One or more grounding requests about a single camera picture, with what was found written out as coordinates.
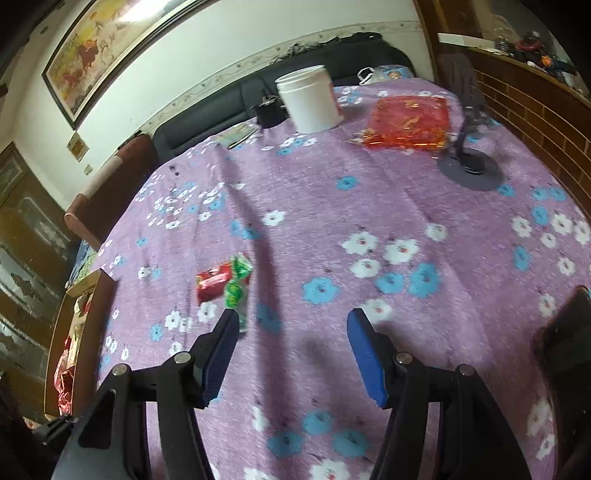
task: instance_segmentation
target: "candy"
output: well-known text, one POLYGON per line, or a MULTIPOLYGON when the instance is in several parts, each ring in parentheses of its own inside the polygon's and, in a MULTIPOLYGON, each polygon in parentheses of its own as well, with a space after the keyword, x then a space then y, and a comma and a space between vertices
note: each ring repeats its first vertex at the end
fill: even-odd
POLYGON ((226 262, 197 275, 197 302, 215 299, 223 294, 223 289, 232 279, 232 266, 226 262))
POLYGON ((224 288, 226 308, 236 310, 240 320, 240 331, 248 330, 246 313, 248 307, 248 281, 252 273, 252 263, 243 254, 232 257, 232 279, 224 288))

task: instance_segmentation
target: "black sofa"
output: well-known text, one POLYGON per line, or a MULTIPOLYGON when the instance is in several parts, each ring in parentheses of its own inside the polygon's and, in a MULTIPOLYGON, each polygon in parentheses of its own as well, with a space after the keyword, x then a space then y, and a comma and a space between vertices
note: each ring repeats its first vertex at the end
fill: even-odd
POLYGON ((240 78, 160 125, 153 137, 160 161, 172 160, 205 138, 253 118, 252 107, 260 103, 263 92, 277 95, 277 78, 320 64, 326 66, 335 86, 357 85, 357 72, 369 66, 403 65, 414 73, 410 59, 378 33, 335 38, 240 78))

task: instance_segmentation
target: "brick wall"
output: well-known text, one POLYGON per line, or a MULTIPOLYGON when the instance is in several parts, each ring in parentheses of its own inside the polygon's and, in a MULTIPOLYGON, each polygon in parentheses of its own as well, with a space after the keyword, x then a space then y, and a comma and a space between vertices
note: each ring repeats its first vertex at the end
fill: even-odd
POLYGON ((554 173, 591 218, 591 104, 513 60, 472 49, 467 54, 491 116, 554 173))

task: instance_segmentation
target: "green candy wrapper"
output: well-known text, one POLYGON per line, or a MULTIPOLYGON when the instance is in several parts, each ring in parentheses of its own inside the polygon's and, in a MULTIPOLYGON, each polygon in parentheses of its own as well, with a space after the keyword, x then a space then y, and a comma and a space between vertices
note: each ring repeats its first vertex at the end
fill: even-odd
POLYGON ((227 309, 234 309, 240 320, 240 332, 248 330, 246 319, 248 309, 248 285, 246 280, 252 273, 252 263, 243 254, 232 257, 232 279, 226 284, 223 297, 227 309))

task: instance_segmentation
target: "white wall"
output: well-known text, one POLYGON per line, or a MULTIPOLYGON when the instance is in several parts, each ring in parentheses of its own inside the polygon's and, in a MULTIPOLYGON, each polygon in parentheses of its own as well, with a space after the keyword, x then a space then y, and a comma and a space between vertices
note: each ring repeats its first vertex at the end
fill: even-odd
MULTIPOLYGON (((47 48, 31 73, 12 130, 29 167, 63 208, 87 180, 82 172, 86 163, 100 167, 163 106, 233 62, 327 28, 418 19, 413 0, 217 0, 171 29, 110 85, 79 128, 90 150, 78 164, 66 148, 72 129, 52 100, 41 72, 86 3, 76 4, 53 38, 45 39, 47 48)), ((428 58, 424 41, 417 43, 417 51, 428 58)))

